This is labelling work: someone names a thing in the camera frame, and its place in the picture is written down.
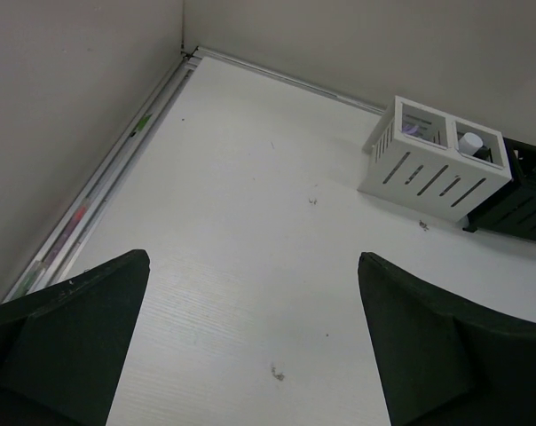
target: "black basket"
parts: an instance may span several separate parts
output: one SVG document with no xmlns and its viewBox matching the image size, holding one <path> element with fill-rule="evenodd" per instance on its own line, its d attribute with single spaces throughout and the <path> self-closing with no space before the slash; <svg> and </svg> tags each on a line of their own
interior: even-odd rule
<svg viewBox="0 0 536 426">
<path fill-rule="evenodd" d="M 469 226 L 463 230 L 473 233 L 484 228 L 536 241 L 536 181 L 527 176 L 536 164 L 536 146 L 504 141 L 513 180 L 471 211 Z"/>
</svg>

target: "gray wall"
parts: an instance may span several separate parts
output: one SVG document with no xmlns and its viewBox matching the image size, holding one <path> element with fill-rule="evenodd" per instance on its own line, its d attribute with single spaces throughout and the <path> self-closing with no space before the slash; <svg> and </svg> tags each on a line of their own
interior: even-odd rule
<svg viewBox="0 0 536 426">
<path fill-rule="evenodd" d="M 536 1 L 187 0 L 185 47 L 197 45 L 536 144 Z"/>
<path fill-rule="evenodd" d="M 167 69 L 182 0 L 0 1 L 0 300 Z"/>
</svg>

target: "white cylindrical object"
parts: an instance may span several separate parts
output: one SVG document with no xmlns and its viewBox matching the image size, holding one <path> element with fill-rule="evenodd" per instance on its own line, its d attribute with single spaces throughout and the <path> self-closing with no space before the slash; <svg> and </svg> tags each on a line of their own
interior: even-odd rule
<svg viewBox="0 0 536 426">
<path fill-rule="evenodd" d="M 483 147 L 483 139 L 475 133 L 467 132 L 458 142 L 460 153 L 474 155 Z"/>
</svg>

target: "white storage box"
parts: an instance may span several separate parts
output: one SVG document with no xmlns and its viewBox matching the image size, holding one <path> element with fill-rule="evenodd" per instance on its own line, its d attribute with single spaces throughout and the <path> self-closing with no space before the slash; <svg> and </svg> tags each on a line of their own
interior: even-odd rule
<svg viewBox="0 0 536 426">
<path fill-rule="evenodd" d="M 491 150 L 486 161 L 458 151 L 466 132 Z M 498 131 L 398 96 L 363 150 L 370 161 L 361 192 L 454 222 L 511 179 Z"/>
</svg>

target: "dirt spot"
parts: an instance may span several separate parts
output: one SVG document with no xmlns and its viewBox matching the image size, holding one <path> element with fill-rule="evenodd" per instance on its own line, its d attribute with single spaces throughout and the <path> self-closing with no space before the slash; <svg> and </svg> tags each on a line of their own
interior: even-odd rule
<svg viewBox="0 0 536 426">
<path fill-rule="evenodd" d="M 283 382 L 284 379 L 286 378 L 286 376 L 284 375 L 284 373 L 277 373 L 276 374 L 276 367 L 272 364 L 272 367 L 271 367 L 271 370 L 272 370 L 272 377 L 280 382 Z"/>
</svg>

